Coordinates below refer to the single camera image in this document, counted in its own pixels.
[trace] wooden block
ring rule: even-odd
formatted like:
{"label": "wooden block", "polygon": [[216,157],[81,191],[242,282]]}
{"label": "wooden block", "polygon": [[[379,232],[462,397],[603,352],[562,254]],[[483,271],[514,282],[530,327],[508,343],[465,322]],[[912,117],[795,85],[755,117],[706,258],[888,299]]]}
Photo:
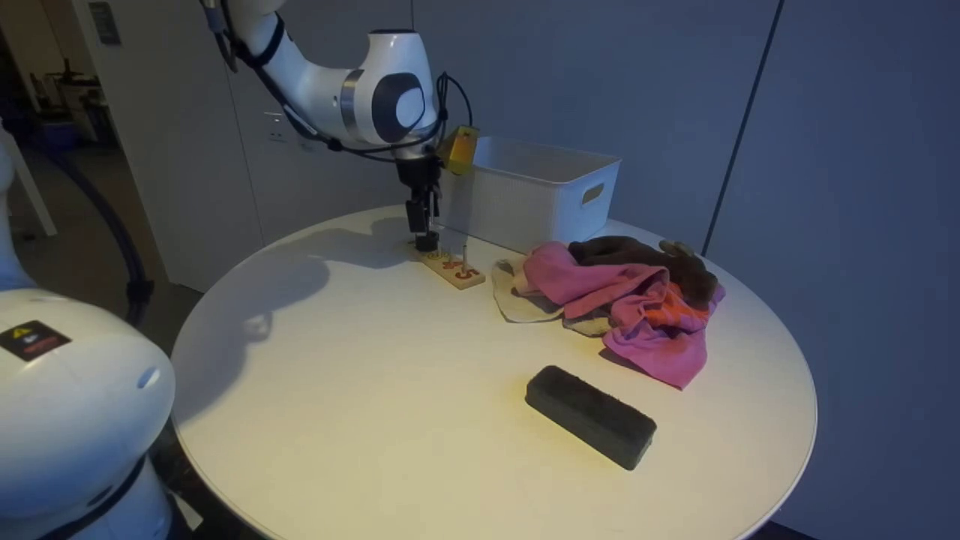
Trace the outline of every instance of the wooden block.
{"label": "wooden block", "polygon": [[483,282],[483,273],[462,258],[432,251],[432,254],[422,254],[420,261],[430,271],[435,271],[440,279],[447,279],[452,287],[473,287]]}

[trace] white table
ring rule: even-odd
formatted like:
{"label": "white table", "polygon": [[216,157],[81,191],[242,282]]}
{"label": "white table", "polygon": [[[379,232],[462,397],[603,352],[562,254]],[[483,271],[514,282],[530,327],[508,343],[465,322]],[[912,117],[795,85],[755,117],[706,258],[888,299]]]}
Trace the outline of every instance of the white table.
{"label": "white table", "polygon": [[[510,251],[467,254],[487,271]],[[671,390],[562,325],[508,325],[489,282],[450,287],[414,261],[399,208],[343,216],[211,287],[175,347],[175,425],[271,537],[745,537],[807,468],[815,390],[779,318],[714,273],[709,366]],[[525,405],[549,363],[657,420],[636,472]]]}

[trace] white box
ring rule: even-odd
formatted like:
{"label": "white box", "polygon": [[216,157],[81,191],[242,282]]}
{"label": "white box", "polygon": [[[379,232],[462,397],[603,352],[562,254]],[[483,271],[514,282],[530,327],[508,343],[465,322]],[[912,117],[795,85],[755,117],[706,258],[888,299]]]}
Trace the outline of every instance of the white box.
{"label": "white box", "polygon": [[617,172],[614,157],[481,138],[473,176],[443,176],[443,223],[515,251],[587,240],[607,224]]}

